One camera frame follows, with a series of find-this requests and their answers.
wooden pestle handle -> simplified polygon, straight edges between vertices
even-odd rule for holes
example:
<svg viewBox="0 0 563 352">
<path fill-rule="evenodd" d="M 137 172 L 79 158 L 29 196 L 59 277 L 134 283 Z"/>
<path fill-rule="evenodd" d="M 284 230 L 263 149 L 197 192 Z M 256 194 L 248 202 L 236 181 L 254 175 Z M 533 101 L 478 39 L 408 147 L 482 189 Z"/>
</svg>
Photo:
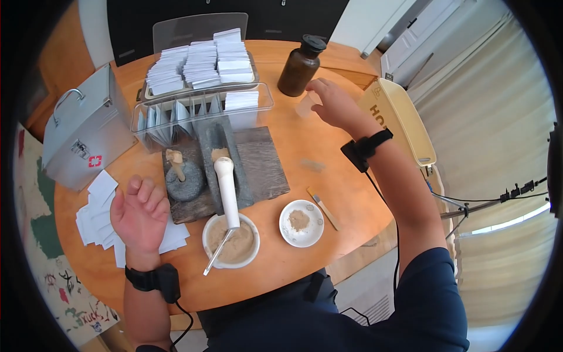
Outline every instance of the wooden pestle handle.
<svg viewBox="0 0 563 352">
<path fill-rule="evenodd" d="M 172 165 L 172 168 L 174 169 L 174 172 L 178 176 L 180 182 L 184 182 L 186 180 L 186 175 L 184 175 L 184 172 L 182 171 L 182 165 L 184 164 L 182 152 L 166 149 L 166 160 L 168 160 L 170 165 Z"/>
</svg>

brown glass bottle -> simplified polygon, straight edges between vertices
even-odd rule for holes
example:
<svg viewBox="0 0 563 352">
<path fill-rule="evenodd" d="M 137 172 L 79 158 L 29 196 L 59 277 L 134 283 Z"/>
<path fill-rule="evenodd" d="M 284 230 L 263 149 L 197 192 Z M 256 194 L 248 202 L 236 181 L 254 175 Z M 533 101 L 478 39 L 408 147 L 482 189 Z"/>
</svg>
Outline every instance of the brown glass bottle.
<svg viewBox="0 0 563 352">
<path fill-rule="evenodd" d="M 327 44 L 313 35 L 305 34 L 301 47 L 289 53 L 278 81 L 278 89 L 289 96 L 299 96 L 320 66 L 319 54 Z"/>
</svg>

black wrist device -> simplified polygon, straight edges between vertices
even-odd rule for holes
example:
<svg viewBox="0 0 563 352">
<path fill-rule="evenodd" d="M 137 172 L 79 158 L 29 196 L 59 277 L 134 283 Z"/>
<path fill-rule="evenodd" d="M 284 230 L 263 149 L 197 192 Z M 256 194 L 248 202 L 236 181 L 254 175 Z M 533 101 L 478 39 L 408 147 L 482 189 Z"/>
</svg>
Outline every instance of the black wrist device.
<svg viewBox="0 0 563 352">
<path fill-rule="evenodd" d="M 161 291 L 166 303 L 174 304 L 180 298 L 178 270 L 166 263 L 151 271 L 137 271 L 125 267 L 125 277 L 139 291 Z"/>
<path fill-rule="evenodd" d="M 391 138 L 393 138 L 393 133 L 385 128 L 369 138 L 360 138 L 358 142 L 351 140 L 344 144 L 340 150 L 360 172 L 367 172 L 369 168 L 367 159 L 375 155 L 376 148 L 379 145 Z"/>
</svg>

brown powder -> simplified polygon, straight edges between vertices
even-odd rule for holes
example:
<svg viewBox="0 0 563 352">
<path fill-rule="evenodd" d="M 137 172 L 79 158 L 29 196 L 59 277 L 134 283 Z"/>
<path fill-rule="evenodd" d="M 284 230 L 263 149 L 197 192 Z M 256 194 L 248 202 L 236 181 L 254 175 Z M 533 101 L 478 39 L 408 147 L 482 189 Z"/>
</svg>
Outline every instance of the brown powder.
<svg viewBox="0 0 563 352">
<path fill-rule="evenodd" d="M 309 217 L 301 210 L 294 210 L 289 214 L 289 222 L 295 231 L 301 231 L 309 225 Z"/>
<path fill-rule="evenodd" d="M 229 150 L 227 148 L 213 149 L 211 151 L 211 160 L 213 162 L 217 161 L 217 159 L 221 157 L 227 157 L 227 158 L 231 157 L 231 155 L 229 154 Z"/>
<path fill-rule="evenodd" d="M 227 218 L 222 216 L 209 228 L 207 234 L 207 244 L 211 253 L 215 250 L 227 234 Z M 240 221 L 240 228 L 231 235 L 231 238 L 225 243 L 218 259 L 223 263 L 234 264 L 248 258 L 252 247 L 254 246 L 254 234 L 250 225 L 244 221 Z"/>
</svg>

yellow container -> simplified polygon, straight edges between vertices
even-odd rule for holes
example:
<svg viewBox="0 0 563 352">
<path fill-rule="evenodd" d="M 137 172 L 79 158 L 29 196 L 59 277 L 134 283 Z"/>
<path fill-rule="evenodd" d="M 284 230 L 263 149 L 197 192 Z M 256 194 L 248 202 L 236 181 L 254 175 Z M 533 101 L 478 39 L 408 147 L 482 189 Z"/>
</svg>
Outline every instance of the yellow container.
<svg viewBox="0 0 563 352">
<path fill-rule="evenodd" d="M 436 153 L 413 102 L 398 84 L 380 78 L 373 82 L 358 101 L 358 106 L 372 115 L 419 167 L 436 162 Z"/>
</svg>

